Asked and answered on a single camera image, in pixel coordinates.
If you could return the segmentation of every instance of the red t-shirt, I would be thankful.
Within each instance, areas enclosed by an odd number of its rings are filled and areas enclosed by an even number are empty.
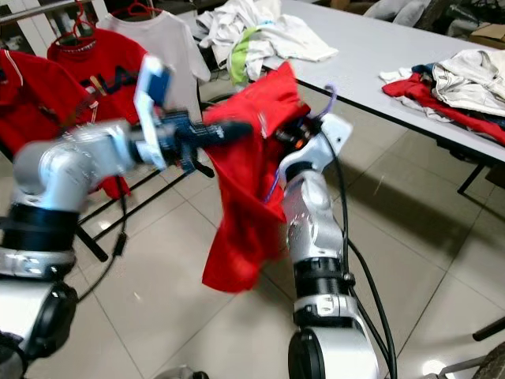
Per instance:
[[[445,114],[456,122],[468,126],[471,130],[479,133],[486,133],[493,137],[500,144],[505,145],[505,132],[498,124],[479,118],[474,118],[462,113],[459,109],[449,107],[432,96],[430,87],[424,83],[419,73],[413,73],[409,79],[395,81],[382,87],[384,93],[392,97],[407,96],[416,100],[423,107],[432,108],[435,111]]]
[[[284,155],[273,134],[309,112],[290,64],[284,63],[204,114],[207,123],[233,119],[253,129],[233,144],[206,149],[219,176],[223,220],[205,265],[205,285],[226,292],[249,290],[262,264],[279,258],[279,224],[286,222],[282,188],[275,186],[270,201],[264,201]]]
[[[138,122],[133,95],[146,50],[127,37],[100,28],[93,37],[85,47],[53,43],[47,57],[65,67],[88,91],[99,92],[97,121],[126,118],[130,123]]]
[[[0,140],[14,154],[30,141],[46,141],[62,131],[88,93],[60,65],[16,51],[0,51]],[[77,123],[91,122],[93,110]]]

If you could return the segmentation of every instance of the blue cloth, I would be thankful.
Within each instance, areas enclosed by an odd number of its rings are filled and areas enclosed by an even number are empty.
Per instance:
[[[433,66],[435,63],[428,63],[427,65],[417,65],[412,68],[413,73],[427,73],[430,77],[433,77]]]
[[[498,124],[500,128],[505,129],[505,117],[495,116],[493,114],[481,113],[486,121]]]

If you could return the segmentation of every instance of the white cloth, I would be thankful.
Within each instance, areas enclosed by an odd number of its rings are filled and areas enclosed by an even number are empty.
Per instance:
[[[412,76],[412,69],[402,67],[396,71],[392,71],[390,73],[379,73],[379,78],[383,80],[384,83],[390,84],[395,81],[404,81]],[[415,111],[424,112],[426,117],[436,120],[438,122],[452,122],[452,118],[448,118],[443,114],[435,111],[430,107],[423,107],[416,100],[412,100],[406,96],[395,97],[397,101],[402,103],[404,106],[414,109]]]
[[[202,47],[212,46],[218,65],[230,71],[234,47],[241,42],[244,31],[257,28],[249,37],[249,49],[245,65],[248,77],[259,77],[265,58],[299,58],[317,62],[338,50],[329,47],[307,24],[294,16],[280,15],[280,0],[229,0],[209,13],[197,18],[208,35],[200,42]]]
[[[451,107],[505,117],[505,51],[460,51],[435,64],[433,79],[433,95]]]
[[[391,71],[388,73],[379,73],[379,77],[384,83],[390,84],[395,81],[404,81],[412,76],[412,69],[406,67],[400,67],[396,71]]]
[[[183,20],[168,12],[161,12],[151,20],[131,22],[107,14],[97,26],[133,39],[165,65],[171,66],[175,73],[165,107],[186,108],[193,121],[201,120],[196,79],[208,81],[211,73]]]
[[[229,0],[225,5],[204,12],[196,22],[208,35],[200,46],[212,47],[215,60],[222,65],[242,32],[253,26],[273,22],[280,16],[279,0]]]

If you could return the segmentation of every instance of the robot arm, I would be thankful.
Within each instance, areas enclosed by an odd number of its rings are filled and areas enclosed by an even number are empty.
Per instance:
[[[187,112],[158,116],[153,107],[163,103],[169,83],[170,71],[146,58],[135,96],[142,130],[122,120],[103,122],[59,141],[30,144],[16,157],[13,204],[0,220],[0,377],[22,377],[30,362],[52,355],[68,339],[78,298],[63,279],[76,262],[73,237],[89,190],[142,163],[163,168],[178,160],[193,171],[196,148],[250,133],[250,125],[240,122],[196,126]],[[327,114],[320,128],[338,154],[350,125]],[[378,377],[349,293],[353,277],[342,270],[342,231],[321,174],[333,159],[320,133],[279,167],[297,288],[291,379]]]
[[[376,379],[377,359],[356,299],[350,296],[354,277],[343,269],[342,231],[321,174],[352,127],[326,114],[320,128],[321,133],[279,166],[279,177],[287,182],[282,205],[297,292],[293,320],[300,329],[290,342],[290,378]]]

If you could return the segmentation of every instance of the red shirt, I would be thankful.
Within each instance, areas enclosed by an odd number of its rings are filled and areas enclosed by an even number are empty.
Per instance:
[[[459,109],[449,107],[447,104],[435,99],[432,96],[430,87],[426,83],[423,83],[419,73],[412,74],[409,79],[404,81],[395,81],[386,84],[382,87],[382,90],[392,97],[407,96],[414,99],[423,107],[429,107],[441,114],[445,114],[447,117],[464,126],[468,126],[476,132],[486,133],[500,144],[505,145],[505,131],[498,124],[468,116]]]
[[[126,118],[138,122],[133,104],[142,59],[146,50],[135,41],[116,32],[97,28],[94,41],[82,46],[60,46],[53,43],[47,58],[58,62],[88,91],[103,96],[96,120]]]
[[[226,292],[249,290],[262,264],[279,258],[279,224],[286,222],[282,188],[275,186],[270,201],[264,200],[284,153],[273,134],[309,111],[300,101],[290,64],[284,63],[204,114],[208,123],[233,119],[253,128],[251,136],[206,149],[219,176],[223,221],[205,265],[205,285]]]
[[[6,75],[0,83],[0,140],[13,154],[27,142],[59,135],[60,124],[88,97],[60,65],[46,59],[1,50],[0,67]],[[90,122],[92,116],[85,108],[77,123]]]

